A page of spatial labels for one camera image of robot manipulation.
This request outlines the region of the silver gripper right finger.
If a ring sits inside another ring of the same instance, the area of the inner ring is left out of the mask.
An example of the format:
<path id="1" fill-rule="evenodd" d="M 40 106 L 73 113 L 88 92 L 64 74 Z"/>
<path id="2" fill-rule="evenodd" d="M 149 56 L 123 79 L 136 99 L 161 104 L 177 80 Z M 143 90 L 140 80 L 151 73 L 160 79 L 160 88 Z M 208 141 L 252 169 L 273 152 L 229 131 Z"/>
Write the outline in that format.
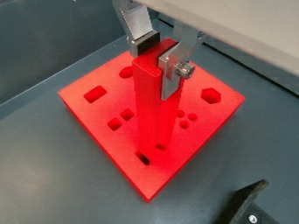
<path id="1" fill-rule="evenodd" d="M 195 48 L 203 43 L 205 34 L 177 21 L 173 22 L 173 36 L 180 40 L 159 57 L 163 71 L 161 99 L 165 101 L 179 89 L 180 80 L 192 77 L 195 66 L 188 61 Z"/>

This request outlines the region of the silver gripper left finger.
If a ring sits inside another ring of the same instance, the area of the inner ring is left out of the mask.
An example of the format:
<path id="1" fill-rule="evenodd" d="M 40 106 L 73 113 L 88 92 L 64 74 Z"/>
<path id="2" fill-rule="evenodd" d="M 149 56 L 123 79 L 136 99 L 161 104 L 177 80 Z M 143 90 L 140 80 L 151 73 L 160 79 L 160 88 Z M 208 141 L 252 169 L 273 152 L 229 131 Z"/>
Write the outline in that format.
<path id="1" fill-rule="evenodd" d="M 160 33 L 152 27 L 144 5 L 133 0 L 112 0 L 112 4 L 125 31 L 129 53 L 137 57 L 160 42 Z"/>

